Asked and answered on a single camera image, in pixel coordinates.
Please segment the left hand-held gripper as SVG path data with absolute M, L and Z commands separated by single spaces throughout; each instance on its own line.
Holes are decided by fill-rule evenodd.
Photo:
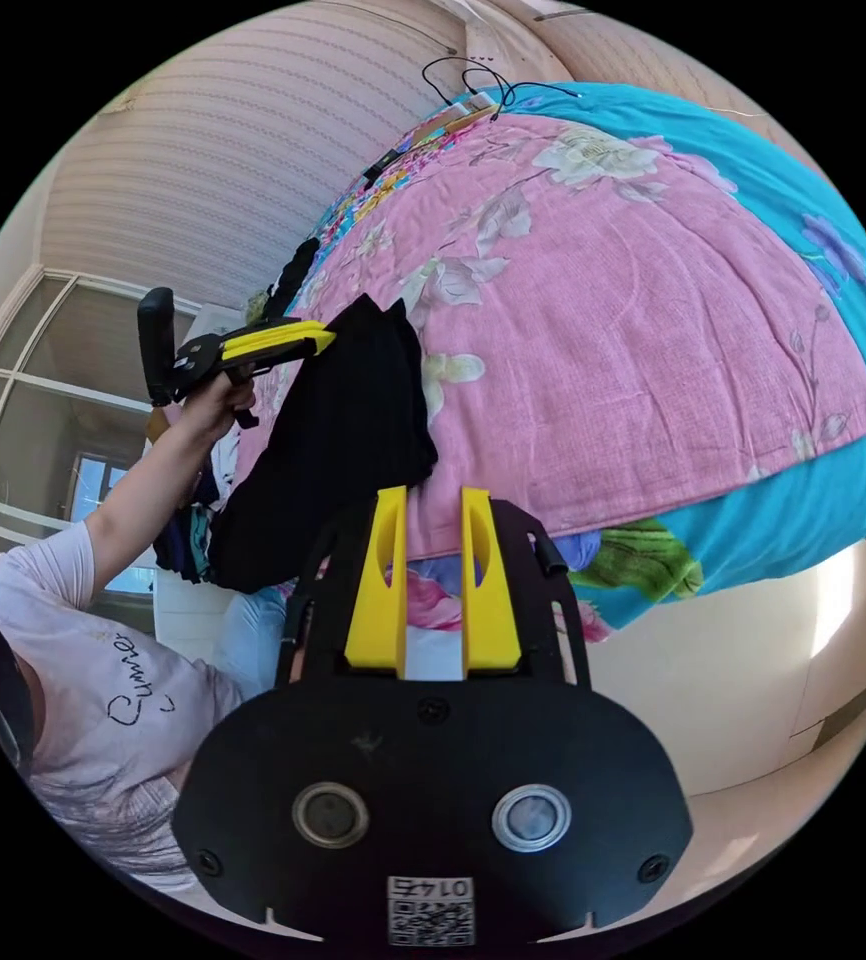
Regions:
M 234 383 L 296 359 L 316 356 L 336 335 L 315 321 L 255 325 L 230 335 L 203 335 L 185 344 L 173 364 L 173 391 L 192 392 L 221 372 Z

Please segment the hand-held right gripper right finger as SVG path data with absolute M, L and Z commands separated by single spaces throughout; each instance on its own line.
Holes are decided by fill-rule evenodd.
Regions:
M 521 658 L 489 493 L 461 489 L 462 661 L 465 670 L 514 670 Z

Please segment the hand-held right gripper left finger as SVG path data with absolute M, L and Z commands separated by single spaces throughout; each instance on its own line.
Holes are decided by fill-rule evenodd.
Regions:
M 404 670 L 408 611 L 404 486 L 377 493 L 344 647 L 354 670 Z

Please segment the person's left hand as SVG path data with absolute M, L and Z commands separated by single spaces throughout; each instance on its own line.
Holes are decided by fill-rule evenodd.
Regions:
M 227 373 L 221 372 L 184 401 L 174 425 L 181 445 L 190 451 L 206 452 L 230 430 L 236 415 L 250 413 L 254 403 L 251 379 L 234 383 Z

